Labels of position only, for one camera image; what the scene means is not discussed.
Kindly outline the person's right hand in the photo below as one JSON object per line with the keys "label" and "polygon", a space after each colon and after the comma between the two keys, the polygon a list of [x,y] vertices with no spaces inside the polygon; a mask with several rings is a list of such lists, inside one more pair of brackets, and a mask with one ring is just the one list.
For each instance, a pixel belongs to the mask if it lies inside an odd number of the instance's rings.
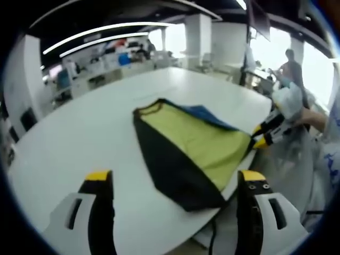
{"label": "person's right hand", "polygon": [[327,123],[327,117],[321,113],[314,112],[310,109],[303,108],[300,118],[295,122],[296,125],[307,124],[323,133]]}

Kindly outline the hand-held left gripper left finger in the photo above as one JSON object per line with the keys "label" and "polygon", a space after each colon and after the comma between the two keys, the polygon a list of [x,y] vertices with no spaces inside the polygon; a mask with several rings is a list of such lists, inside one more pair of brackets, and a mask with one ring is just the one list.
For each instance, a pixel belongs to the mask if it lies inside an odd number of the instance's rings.
{"label": "hand-held left gripper left finger", "polygon": [[111,170],[86,176],[50,213],[42,235],[58,254],[115,254]]}

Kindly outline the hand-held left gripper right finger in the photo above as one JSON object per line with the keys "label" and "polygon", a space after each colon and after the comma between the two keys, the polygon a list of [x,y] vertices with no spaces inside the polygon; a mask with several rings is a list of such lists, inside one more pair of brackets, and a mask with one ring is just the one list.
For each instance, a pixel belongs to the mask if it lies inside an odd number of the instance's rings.
{"label": "hand-held left gripper right finger", "polygon": [[236,254],[292,254],[309,233],[299,211],[259,172],[237,175]]}

